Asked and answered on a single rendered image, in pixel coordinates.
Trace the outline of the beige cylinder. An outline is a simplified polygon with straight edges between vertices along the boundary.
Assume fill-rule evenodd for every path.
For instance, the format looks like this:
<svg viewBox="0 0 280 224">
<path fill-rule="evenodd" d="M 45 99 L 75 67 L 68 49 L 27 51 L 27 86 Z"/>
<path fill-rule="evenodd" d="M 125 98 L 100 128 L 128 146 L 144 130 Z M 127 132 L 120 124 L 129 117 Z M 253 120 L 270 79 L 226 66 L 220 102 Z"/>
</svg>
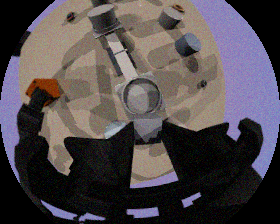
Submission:
<svg viewBox="0 0 280 224">
<path fill-rule="evenodd" d="M 185 128 L 186 128 L 186 126 L 184 126 L 184 124 L 182 124 L 182 123 L 179 121 L 179 119 L 175 119 L 175 118 L 170 117 L 170 118 L 166 118 L 166 119 L 165 119 L 165 122 L 171 122 L 171 123 L 176 124 L 176 126 L 185 127 Z"/>
</svg>

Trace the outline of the brown ring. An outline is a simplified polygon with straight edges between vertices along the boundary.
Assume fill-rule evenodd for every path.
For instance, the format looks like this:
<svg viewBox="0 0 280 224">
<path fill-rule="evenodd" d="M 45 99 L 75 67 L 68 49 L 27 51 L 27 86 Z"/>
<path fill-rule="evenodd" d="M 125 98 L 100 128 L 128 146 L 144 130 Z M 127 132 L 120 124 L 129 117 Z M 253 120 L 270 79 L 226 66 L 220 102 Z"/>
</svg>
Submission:
<svg viewBox="0 0 280 224">
<path fill-rule="evenodd" d="M 181 12 L 184 12 L 184 9 L 182 9 L 182 8 L 184 8 L 184 7 L 182 7 L 182 6 L 179 6 L 179 4 L 172 4 L 172 7 L 174 7 L 175 9 L 176 9 L 176 11 L 179 11 L 179 13 L 181 13 Z M 180 9 L 179 9 L 180 8 Z"/>
</svg>

